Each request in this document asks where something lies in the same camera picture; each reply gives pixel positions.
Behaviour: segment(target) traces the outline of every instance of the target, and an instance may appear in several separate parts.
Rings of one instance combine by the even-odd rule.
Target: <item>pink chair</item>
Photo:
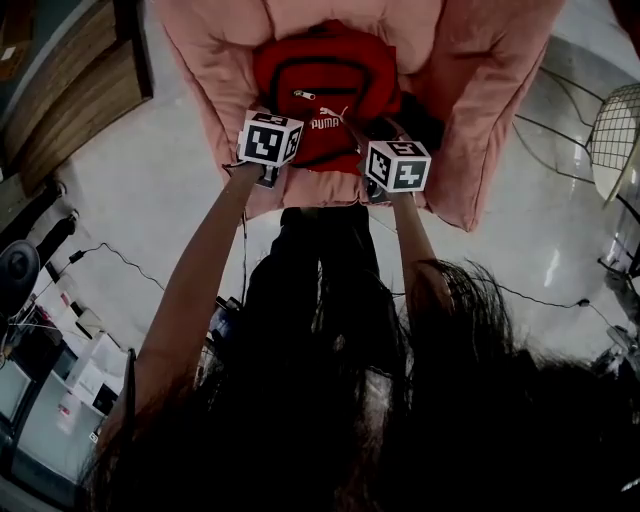
[[[426,190],[416,194],[416,201],[467,231],[478,225],[509,124],[533,81],[563,3],[155,0],[221,171],[221,164],[235,160],[245,111],[257,100],[253,48],[327,19],[339,19],[395,46],[401,87],[446,123]],[[368,202],[358,176],[285,169],[275,189],[255,188],[248,215],[356,201]]]

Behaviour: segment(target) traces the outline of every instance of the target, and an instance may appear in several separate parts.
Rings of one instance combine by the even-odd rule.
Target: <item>black hair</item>
[[[80,506],[389,511],[628,495],[637,383],[534,357],[482,267],[417,270],[410,319],[375,276],[352,296],[323,282],[308,334],[247,308],[201,386],[177,382],[136,416],[132,442],[121,430],[106,443]]]

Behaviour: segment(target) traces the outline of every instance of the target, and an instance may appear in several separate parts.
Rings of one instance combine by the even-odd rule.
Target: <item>white tile floor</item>
[[[92,140],[62,170],[70,191],[66,202],[78,208],[81,221],[54,263],[61,268],[71,253],[106,241],[166,283],[222,181],[195,102],[153,12],[147,12],[145,24],[155,98]],[[557,71],[588,80],[601,94],[628,81],[611,70],[603,77],[602,69],[594,69],[593,63],[581,67],[577,54],[584,57],[584,51],[552,44],[547,61]],[[576,98],[584,115],[593,119],[597,105],[589,103],[586,95],[576,93]],[[562,91],[545,75],[538,76],[521,112],[583,140],[588,136]],[[586,162],[571,144],[523,121],[517,125],[551,164],[557,158],[565,172],[589,175]],[[601,203],[591,185],[551,174],[511,134],[485,218],[476,232],[464,233],[427,213],[423,220],[441,258],[477,261],[504,285],[543,301],[572,304],[588,297],[610,322],[627,326],[613,294],[604,286],[604,271],[596,264],[611,243],[621,214],[618,205],[603,212]],[[34,237],[46,233],[66,213],[65,208],[58,205],[50,211]],[[370,213],[383,280],[399,291],[402,277],[392,212],[377,207]],[[279,216],[272,212],[249,222],[249,271],[267,253],[278,232]],[[239,296],[240,234],[222,282],[223,296]],[[109,332],[124,345],[140,346],[161,298],[158,287],[104,249],[69,267],[68,274],[75,293],[102,318]],[[522,337],[540,350],[592,358],[611,344],[606,325],[590,309],[563,310],[507,298]]]

